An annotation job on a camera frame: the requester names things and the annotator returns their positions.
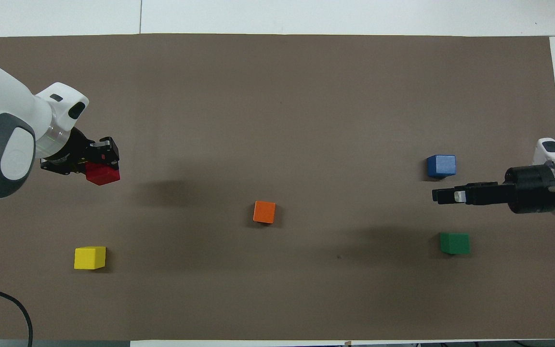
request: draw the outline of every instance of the green cube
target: green cube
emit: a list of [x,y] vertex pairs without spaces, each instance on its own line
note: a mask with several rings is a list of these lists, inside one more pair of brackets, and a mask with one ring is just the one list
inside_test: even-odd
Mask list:
[[470,254],[468,234],[440,233],[440,250],[447,254]]

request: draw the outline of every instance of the robot arm holding red cube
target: robot arm holding red cube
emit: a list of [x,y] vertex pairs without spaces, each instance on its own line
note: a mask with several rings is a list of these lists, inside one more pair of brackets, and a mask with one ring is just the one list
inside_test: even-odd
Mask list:
[[0,69],[0,198],[24,184],[35,158],[40,158],[42,169],[83,173],[97,185],[119,180],[115,141],[88,140],[74,127],[88,103],[63,83],[33,95]]

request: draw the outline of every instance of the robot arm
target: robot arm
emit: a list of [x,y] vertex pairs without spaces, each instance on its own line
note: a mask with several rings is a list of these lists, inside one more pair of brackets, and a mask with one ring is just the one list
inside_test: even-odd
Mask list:
[[55,83],[37,95],[0,69],[0,198],[17,191],[35,157],[60,174],[82,172],[96,184],[119,180],[119,151],[112,138],[98,143],[74,128],[89,100]]
[[538,140],[533,165],[511,167],[504,182],[477,182],[432,190],[438,204],[506,203],[514,213],[555,213],[555,140]]

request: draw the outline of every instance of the brown mat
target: brown mat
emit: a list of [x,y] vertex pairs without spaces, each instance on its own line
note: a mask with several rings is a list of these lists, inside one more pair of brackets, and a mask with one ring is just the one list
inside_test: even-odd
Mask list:
[[[430,193],[555,138],[548,38],[0,38],[0,67],[86,94],[77,126],[122,158],[115,184],[36,165],[0,200],[0,290],[36,338],[555,338],[555,216]],[[458,175],[425,178],[432,154]],[[91,245],[107,267],[73,270]],[[0,299],[0,338],[24,329]]]

